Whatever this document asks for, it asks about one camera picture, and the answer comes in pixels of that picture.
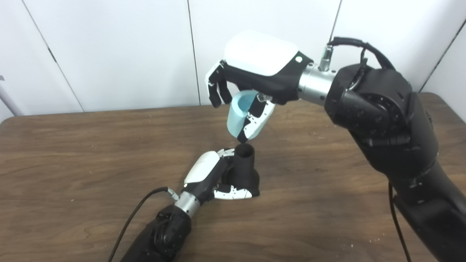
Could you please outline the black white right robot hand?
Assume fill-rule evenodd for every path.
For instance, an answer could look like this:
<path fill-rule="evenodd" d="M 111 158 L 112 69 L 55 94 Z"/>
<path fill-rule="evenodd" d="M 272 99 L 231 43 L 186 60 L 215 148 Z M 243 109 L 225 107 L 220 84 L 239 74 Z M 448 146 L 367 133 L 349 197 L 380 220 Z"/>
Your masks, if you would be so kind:
<path fill-rule="evenodd" d="M 205 75 L 209 100 L 218 108 L 232 106 L 231 134 L 240 142 L 253 139 L 275 106 L 298 100 L 298 85 L 312 60 L 285 40 L 255 31 L 235 35 L 224 58 Z"/>

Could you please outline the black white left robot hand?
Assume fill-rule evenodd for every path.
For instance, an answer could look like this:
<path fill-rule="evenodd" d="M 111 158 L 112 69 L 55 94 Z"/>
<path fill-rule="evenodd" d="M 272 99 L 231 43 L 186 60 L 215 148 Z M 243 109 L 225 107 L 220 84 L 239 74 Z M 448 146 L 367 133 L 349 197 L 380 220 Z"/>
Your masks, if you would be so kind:
<path fill-rule="evenodd" d="M 202 154 L 188 172 L 183 194 L 202 205 L 212 199 L 258 197 L 260 178 L 254 167 L 255 149 L 249 144 Z"/>

